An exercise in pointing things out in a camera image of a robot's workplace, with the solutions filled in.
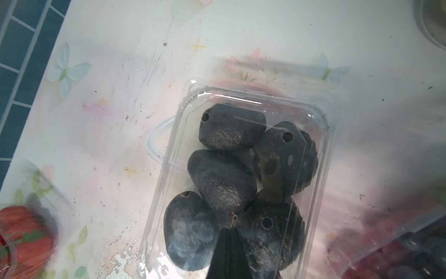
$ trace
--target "peeling surface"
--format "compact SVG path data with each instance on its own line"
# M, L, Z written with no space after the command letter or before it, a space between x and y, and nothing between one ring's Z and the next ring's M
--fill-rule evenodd
M114 265L113 270L109 275L105 277L105 279L133 279L136 276L130 276L124 269L127 265L131 265L133 262L133 258L127 251L122 253L117 253L114 256L114 260L111 260L110 263Z

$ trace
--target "blueberry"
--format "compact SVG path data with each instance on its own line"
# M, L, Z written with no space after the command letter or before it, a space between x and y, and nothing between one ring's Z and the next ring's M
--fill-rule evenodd
M197 150L190 156L187 170L222 227L229 228L232 216L244 212L256 198L254 174L230 154Z
M302 250L305 223L289 197L280 204L256 200L240 215L238 227L254 279L274 279L275 271L291 264Z
M428 253L412 253L405 264L420 273L425 279L444 278L444 270Z
M423 249L422 240L420 240L417 235L414 235L413 233L406 233L402 235L398 240L400 241L402 246L411 251L422 251Z
M429 253L446 270L446 239L428 238L424 244L425 252Z
M265 132L254 147L254 171L264 184L266 176L282 179L282 192L293 195L309 185L318 166L314 141L293 123L280 122Z
M389 279L424 279L424 277L410 267L400 266L389 273Z
M265 130L263 113L216 104L203 113L198 138L209 149L232 152L252 148Z
M170 260L178 268L196 271L211 262L219 233L216 216L195 192L183 192L164 213L164 240Z

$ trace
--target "white tabletop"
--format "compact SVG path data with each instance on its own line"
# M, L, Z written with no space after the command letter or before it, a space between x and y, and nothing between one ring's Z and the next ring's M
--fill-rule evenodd
M324 54L330 67L350 67L307 273L329 278L326 244L340 230L362 229L444 173L446 52L415 14L407 0L72 0L1 201L14 201L18 181L33 191L23 176L32 162L73 206L75 226L48 269L130 278L161 168L145 140L175 114L186 81L240 78L230 57L310 65ZM67 67L92 67L62 98L47 74L65 42Z

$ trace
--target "berry container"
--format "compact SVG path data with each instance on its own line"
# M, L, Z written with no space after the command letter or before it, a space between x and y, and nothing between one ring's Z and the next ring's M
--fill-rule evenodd
M287 88L185 86L139 250L140 278L206 278L219 230L234 215L254 279L305 277L340 102L318 86Z
M30 206L0 206L0 278L32 279L41 274L55 247L55 234Z
M446 208L422 194L407 204L365 232L335 239L328 249L333 273L342 279L444 278Z

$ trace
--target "strawberry container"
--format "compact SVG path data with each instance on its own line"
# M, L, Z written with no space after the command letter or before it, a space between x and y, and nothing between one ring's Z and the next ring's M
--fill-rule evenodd
M140 278L206 278L219 230L231 226L254 279L305 277L339 100L314 84L287 84L186 85L173 125L148 139L163 166ZM157 135L170 127L164 155Z
M55 236L45 218L24 205L0 209L1 278L31 279L47 264Z

